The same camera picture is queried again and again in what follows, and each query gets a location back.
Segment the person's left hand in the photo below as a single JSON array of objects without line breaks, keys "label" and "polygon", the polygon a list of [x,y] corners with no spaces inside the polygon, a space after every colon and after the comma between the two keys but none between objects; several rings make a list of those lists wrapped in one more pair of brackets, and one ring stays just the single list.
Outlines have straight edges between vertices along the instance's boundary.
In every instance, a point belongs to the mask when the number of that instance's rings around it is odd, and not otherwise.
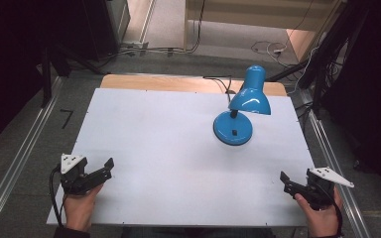
[{"label": "person's left hand", "polygon": [[87,232],[91,227],[91,216],[94,210],[96,197],[103,185],[93,188],[86,195],[67,195],[63,204],[66,224],[65,227]]}]

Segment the dark curtain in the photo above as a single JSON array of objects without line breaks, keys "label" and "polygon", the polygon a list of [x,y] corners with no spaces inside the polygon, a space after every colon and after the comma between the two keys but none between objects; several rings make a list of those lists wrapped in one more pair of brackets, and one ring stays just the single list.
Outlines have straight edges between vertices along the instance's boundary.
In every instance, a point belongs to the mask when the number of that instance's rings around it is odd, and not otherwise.
[{"label": "dark curtain", "polygon": [[70,68],[58,49],[57,30],[74,0],[0,0],[0,134],[47,84],[37,65],[49,61],[58,74]]},{"label": "dark curtain", "polygon": [[381,0],[372,0],[354,46],[322,106],[354,139],[354,155],[381,176]]}]

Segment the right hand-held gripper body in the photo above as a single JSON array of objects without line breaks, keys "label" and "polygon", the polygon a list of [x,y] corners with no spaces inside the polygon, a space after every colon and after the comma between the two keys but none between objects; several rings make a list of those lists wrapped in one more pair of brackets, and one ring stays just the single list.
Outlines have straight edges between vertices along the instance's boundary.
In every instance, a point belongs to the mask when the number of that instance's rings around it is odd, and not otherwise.
[{"label": "right hand-held gripper body", "polygon": [[332,205],[336,183],[350,188],[354,187],[353,182],[329,167],[310,168],[307,170],[307,176],[308,188],[313,193],[313,197],[308,198],[308,202],[313,210],[320,210]]}]

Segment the blue desk lamp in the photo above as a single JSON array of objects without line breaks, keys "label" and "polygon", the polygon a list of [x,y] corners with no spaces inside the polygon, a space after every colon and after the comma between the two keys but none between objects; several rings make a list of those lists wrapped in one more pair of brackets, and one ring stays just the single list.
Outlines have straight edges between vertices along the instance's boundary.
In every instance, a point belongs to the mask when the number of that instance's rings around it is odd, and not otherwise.
[{"label": "blue desk lamp", "polygon": [[239,92],[231,99],[228,111],[219,114],[213,121],[213,132],[226,145],[240,146],[247,143],[253,133],[251,121],[243,112],[270,115],[271,107],[263,91],[266,70],[260,65],[246,69],[244,82]]}]

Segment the person's right hand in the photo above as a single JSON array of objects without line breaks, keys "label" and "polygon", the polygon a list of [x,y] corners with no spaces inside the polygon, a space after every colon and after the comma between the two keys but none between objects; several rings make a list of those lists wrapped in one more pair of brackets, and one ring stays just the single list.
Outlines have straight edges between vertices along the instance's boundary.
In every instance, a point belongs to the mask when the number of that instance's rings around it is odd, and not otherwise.
[{"label": "person's right hand", "polygon": [[338,233],[338,217],[333,205],[313,210],[305,198],[295,194],[295,200],[307,218],[310,238],[334,238]]}]

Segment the grey power strip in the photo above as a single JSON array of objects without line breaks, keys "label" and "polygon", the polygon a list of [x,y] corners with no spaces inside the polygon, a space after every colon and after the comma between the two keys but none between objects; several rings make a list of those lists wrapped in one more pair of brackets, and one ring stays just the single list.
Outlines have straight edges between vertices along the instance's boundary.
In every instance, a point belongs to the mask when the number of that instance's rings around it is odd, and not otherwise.
[{"label": "grey power strip", "polygon": [[123,42],[120,49],[126,50],[145,50],[149,46],[149,42]]}]

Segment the dark cabinet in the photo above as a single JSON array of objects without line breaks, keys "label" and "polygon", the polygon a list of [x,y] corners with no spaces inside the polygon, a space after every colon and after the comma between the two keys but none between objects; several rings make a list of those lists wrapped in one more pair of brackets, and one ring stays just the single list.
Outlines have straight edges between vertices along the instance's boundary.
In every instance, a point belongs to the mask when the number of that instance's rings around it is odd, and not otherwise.
[{"label": "dark cabinet", "polygon": [[131,16],[127,0],[81,0],[90,43],[83,50],[91,60],[118,53]]}]

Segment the light wooden cabinet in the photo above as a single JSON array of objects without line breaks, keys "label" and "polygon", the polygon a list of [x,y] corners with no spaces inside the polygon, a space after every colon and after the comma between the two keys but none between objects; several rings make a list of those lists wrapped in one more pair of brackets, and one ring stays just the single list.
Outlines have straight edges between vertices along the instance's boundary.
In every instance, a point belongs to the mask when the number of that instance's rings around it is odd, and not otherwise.
[{"label": "light wooden cabinet", "polygon": [[200,10],[208,22],[286,29],[298,61],[328,32],[346,0],[185,0],[185,22]]}]

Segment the aluminium floor rail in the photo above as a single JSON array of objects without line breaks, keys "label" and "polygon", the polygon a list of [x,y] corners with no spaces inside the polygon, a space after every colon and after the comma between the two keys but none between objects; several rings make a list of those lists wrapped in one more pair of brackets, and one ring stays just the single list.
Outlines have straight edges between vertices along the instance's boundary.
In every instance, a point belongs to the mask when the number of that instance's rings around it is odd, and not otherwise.
[{"label": "aluminium floor rail", "polygon": [[54,94],[47,105],[40,109],[27,136],[13,158],[9,169],[0,182],[0,213],[55,107],[63,84],[63,78],[57,76],[51,87]]},{"label": "aluminium floor rail", "polygon": [[[343,170],[342,163],[332,147],[322,121],[317,119],[313,111],[307,113],[304,128],[305,138],[313,157],[314,165],[317,167],[329,166],[347,179],[348,173]],[[343,231],[345,238],[372,238],[356,201],[354,189],[344,185],[339,185],[337,188],[343,201]]]}]

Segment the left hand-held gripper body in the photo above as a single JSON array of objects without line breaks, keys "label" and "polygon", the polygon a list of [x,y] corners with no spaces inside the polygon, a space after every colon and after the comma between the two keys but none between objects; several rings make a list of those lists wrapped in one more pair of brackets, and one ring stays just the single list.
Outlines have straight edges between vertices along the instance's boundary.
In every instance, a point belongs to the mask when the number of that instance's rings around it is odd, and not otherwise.
[{"label": "left hand-held gripper body", "polygon": [[86,190],[82,187],[86,165],[87,159],[85,156],[62,154],[61,183],[65,193],[73,195],[86,194]]}]

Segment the black metal stand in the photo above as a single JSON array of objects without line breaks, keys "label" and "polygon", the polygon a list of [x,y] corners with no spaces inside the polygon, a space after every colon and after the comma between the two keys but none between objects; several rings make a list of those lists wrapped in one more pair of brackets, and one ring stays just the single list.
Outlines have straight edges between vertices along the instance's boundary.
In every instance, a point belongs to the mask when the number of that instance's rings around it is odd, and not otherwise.
[{"label": "black metal stand", "polygon": [[355,25],[355,4],[350,2],[337,17],[335,23],[324,37],[321,44],[311,50],[308,59],[285,69],[276,75],[266,79],[267,82],[277,82],[296,71],[303,70],[303,75],[298,79],[295,87],[300,90],[308,89],[315,85],[312,111],[319,117],[321,92],[325,85],[325,78],[328,65],[336,58],[345,41],[353,31]]}]

